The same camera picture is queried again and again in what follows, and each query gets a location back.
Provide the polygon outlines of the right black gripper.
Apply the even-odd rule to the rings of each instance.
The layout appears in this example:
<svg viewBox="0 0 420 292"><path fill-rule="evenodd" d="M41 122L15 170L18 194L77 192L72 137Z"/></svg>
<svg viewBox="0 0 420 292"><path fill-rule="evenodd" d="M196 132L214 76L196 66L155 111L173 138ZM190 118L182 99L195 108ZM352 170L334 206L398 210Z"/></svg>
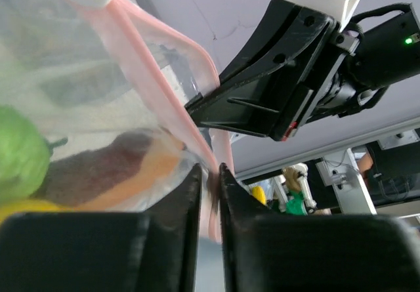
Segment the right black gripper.
<svg viewBox="0 0 420 292"><path fill-rule="evenodd" d="M322 12L271 0L220 85L186 110L198 127L286 141L355 96L344 75L363 38L355 22L339 33L337 21Z"/></svg>

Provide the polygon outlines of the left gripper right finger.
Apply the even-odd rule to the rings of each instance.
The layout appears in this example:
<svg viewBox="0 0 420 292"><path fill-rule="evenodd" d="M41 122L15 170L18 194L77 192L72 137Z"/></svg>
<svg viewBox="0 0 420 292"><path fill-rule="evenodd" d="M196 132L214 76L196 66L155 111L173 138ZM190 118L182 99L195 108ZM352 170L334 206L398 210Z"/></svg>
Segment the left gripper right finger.
<svg viewBox="0 0 420 292"><path fill-rule="evenodd" d="M225 164L220 218L227 291L418 291L419 235L384 215L281 215Z"/></svg>

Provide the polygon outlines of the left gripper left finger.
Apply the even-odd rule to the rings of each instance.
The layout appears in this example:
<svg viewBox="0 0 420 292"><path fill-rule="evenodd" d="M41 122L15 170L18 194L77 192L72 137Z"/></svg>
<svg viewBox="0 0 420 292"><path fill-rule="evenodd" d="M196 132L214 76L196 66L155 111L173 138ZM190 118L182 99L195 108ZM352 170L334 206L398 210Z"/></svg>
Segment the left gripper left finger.
<svg viewBox="0 0 420 292"><path fill-rule="evenodd" d="M141 213L29 212L1 225L2 291L192 291L202 170Z"/></svg>

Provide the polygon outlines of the clear zip top bag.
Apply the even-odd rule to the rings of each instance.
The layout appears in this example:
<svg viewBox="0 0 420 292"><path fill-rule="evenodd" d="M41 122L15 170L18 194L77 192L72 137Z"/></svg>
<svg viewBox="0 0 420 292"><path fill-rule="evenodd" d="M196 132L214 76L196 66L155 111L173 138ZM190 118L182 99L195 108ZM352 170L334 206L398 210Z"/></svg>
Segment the clear zip top bag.
<svg viewBox="0 0 420 292"><path fill-rule="evenodd" d="M134 177L68 211L144 211L200 165L199 232L220 241L214 179L233 163L230 138L186 111L219 85L201 46L130 0L1 0L1 106L68 137L51 163L127 132L156 140Z"/></svg>

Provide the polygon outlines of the green round vegetable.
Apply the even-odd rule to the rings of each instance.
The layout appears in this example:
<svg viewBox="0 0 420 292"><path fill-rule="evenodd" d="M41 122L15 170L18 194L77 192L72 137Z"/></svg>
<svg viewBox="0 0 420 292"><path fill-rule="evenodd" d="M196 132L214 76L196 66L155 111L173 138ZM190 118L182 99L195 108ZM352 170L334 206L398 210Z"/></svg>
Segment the green round vegetable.
<svg viewBox="0 0 420 292"><path fill-rule="evenodd" d="M1 204L32 198L44 183L54 150L68 143L50 141L25 115L1 106Z"/></svg>

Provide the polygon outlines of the yellow mango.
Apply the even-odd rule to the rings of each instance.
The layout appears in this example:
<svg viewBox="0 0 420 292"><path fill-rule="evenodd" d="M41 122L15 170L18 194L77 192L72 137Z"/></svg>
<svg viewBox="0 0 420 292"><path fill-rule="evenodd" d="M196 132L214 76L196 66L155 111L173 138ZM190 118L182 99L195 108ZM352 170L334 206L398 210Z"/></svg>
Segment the yellow mango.
<svg viewBox="0 0 420 292"><path fill-rule="evenodd" d="M42 199L23 199L1 205L1 223L12 215L24 212L68 211L70 208Z"/></svg>

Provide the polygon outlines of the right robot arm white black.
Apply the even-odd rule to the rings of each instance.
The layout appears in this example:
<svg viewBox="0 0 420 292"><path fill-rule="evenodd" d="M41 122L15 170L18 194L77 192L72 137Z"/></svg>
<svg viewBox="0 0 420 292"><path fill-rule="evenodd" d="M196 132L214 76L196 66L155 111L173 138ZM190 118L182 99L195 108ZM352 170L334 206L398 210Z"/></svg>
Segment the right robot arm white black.
<svg viewBox="0 0 420 292"><path fill-rule="evenodd" d="M271 0L220 85L189 101L198 127L286 140L307 123L374 107L419 73L419 21L399 3L338 21Z"/></svg>

